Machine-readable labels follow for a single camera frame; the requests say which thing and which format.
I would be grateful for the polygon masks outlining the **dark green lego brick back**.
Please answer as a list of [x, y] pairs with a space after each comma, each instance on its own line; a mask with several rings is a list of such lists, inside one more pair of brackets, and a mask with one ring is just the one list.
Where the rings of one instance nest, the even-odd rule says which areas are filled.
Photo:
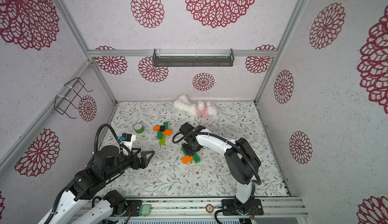
[[197, 153], [195, 153], [192, 157], [193, 157], [193, 160], [195, 163], [199, 163], [201, 161], [201, 159]]

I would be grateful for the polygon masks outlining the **long lime green lego brick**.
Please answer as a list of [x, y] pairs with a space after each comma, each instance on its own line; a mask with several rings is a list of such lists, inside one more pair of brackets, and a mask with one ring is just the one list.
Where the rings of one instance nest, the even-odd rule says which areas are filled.
[[162, 138], [159, 140], [159, 144], [165, 145], [165, 139], [166, 139], [166, 137], [165, 137], [165, 135], [163, 135]]

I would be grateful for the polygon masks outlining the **dark green lego brick front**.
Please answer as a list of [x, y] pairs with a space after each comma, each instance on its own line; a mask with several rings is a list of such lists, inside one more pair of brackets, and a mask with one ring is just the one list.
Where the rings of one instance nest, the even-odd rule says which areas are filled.
[[157, 132], [157, 139], [159, 139], [159, 140], [163, 139], [163, 132], [162, 131]]

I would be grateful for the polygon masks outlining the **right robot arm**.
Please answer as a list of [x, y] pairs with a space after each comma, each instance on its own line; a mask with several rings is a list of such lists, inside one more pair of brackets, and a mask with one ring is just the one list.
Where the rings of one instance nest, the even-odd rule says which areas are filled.
[[230, 216], [249, 214], [253, 209], [255, 187], [262, 184], [258, 174], [261, 161], [249, 142], [244, 138], [228, 140], [204, 126], [193, 127], [189, 123], [183, 124], [172, 138], [174, 144], [182, 141], [182, 148], [188, 156], [193, 156], [203, 147], [224, 156], [237, 188], [234, 200], [223, 204], [220, 212]]

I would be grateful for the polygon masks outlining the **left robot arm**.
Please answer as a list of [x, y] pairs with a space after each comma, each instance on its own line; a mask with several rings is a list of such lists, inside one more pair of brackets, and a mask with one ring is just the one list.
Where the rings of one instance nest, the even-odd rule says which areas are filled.
[[[99, 136], [108, 128], [117, 146], [99, 147]], [[98, 224], [110, 216], [132, 215], [134, 211], [126, 198], [117, 190], [109, 191], [104, 197], [97, 196], [108, 184], [122, 176], [129, 168], [145, 169], [155, 155], [153, 150], [143, 151], [130, 147], [128, 134], [118, 137], [112, 126], [102, 124], [95, 135], [94, 150], [85, 169], [75, 174], [73, 180], [63, 188], [54, 200], [51, 210], [40, 220], [41, 224], [66, 224], [89, 201], [92, 208], [79, 217], [77, 224]]]

